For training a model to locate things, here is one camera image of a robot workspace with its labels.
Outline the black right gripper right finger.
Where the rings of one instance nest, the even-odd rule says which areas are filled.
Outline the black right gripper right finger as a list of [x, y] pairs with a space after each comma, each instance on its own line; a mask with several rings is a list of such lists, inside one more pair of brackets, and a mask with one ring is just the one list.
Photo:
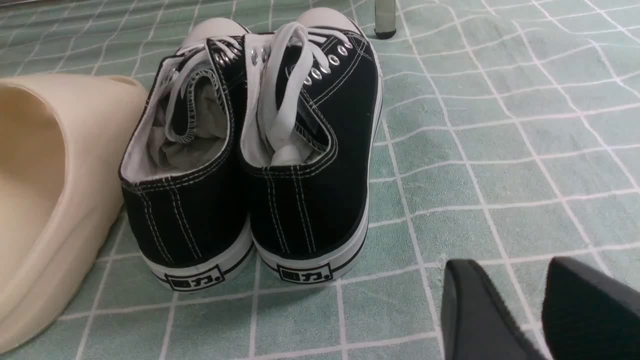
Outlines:
[[571, 257], [547, 270], [542, 330], [555, 360], [637, 360], [640, 294]]

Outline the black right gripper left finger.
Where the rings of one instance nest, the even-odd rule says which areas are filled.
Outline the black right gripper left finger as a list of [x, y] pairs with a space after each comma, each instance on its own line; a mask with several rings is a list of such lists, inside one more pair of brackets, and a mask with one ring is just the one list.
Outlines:
[[543, 360], [472, 259], [445, 264], [440, 323], [446, 360]]

